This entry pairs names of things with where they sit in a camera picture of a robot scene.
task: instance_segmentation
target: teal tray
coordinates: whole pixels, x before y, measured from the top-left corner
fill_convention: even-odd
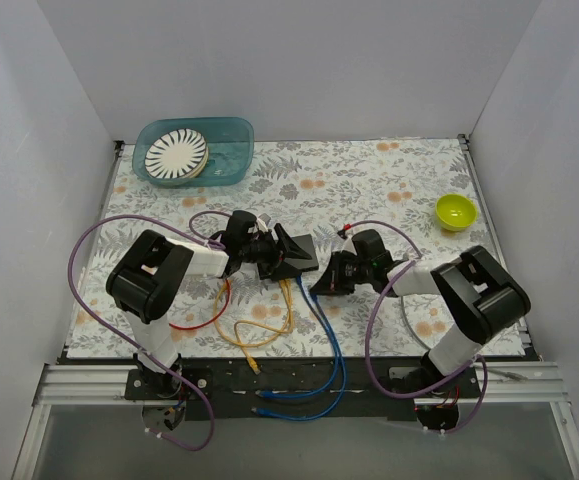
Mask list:
[[[147,173],[147,150],[165,133],[180,128],[200,132],[207,141],[207,165],[195,178],[154,178]],[[238,117],[171,118],[142,129],[133,152],[133,171],[159,187],[213,187],[233,185],[243,179],[253,157],[253,127]]]

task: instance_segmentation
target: green bowl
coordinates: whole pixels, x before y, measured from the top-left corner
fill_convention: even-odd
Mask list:
[[[442,228],[460,232],[476,221],[478,210],[467,197],[450,193],[436,202],[436,216]]]

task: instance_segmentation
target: striped plate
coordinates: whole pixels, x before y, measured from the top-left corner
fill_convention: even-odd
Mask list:
[[[204,137],[189,128],[164,134],[147,151],[145,167],[153,178],[192,178],[207,163]]]

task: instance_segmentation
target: floral tablecloth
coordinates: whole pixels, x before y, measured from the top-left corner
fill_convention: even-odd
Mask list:
[[[400,227],[426,256],[458,254],[475,244],[482,244],[495,254],[482,215],[470,229],[456,234],[441,230],[435,223],[434,204],[440,195],[458,192],[478,201],[457,140],[256,143],[253,162],[242,182],[192,190],[158,189],[139,180],[131,169],[132,153],[133,147],[125,147],[106,216],[138,213],[186,229],[194,213],[207,209],[267,213],[292,235],[312,234],[320,272],[332,248],[341,243],[336,231],[345,223],[363,219],[379,219]],[[224,221],[223,217],[207,216],[198,220],[198,229],[213,233],[224,226]],[[81,286],[86,302],[128,334],[129,325],[104,287],[109,272],[144,228],[162,231],[133,220],[105,225]],[[395,234],[380,227],[378,230],[394,257],[407,250],[405,242]],[[318,272],[305,274],[305,284],[311,285],[318,276]],[[278,284],[260,282],[251,266],[244,266],[232,280],[231,305],[220,319],[226,332],[233,332],[233,323],[241,319],[282,325],[287,309]],[[185,280],[169,311],[169,320],[186,326],[208,320],[219,287],[217,279]],[[292,288],[295,331],[268,346],[252,349],[252,354],[331,356],[327,336],[302,301],[295,283]],[[354,295],[322,299],[345,355],[364,355],[367,317],[377,298],[368,286],[362,286]],[[453,322],[439,298],[410,296],[405,305],[415,330],[428,344],[433,345]],[[240,331],[247,343],[269,335],[255,327]],[[239,348],[220,338],[212,325],[188,332],[172,329],[171,335],[186,357],[242,355]],[[80,310],[74,314],[68,346],[70,358],[127,358],[133,353],[127,343]],[[407,332],[396,300],[387,299],[380,310],[372,351],[375,355],[423,353]],[[498,335],[485,353],[522,355],[516,327]]]

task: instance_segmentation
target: gray wall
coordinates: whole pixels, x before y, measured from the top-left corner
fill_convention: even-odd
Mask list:
[[[112,144],[42,11],[0,0],[0,479],[73,299],[65,266],[96,216]]]
[[[114,138],[242,116],[260,140],[472,131],[539,0],[38,0]]]
[[[562,367],[579,426],[579,2],[544,1],[472,137],[529,329]]]

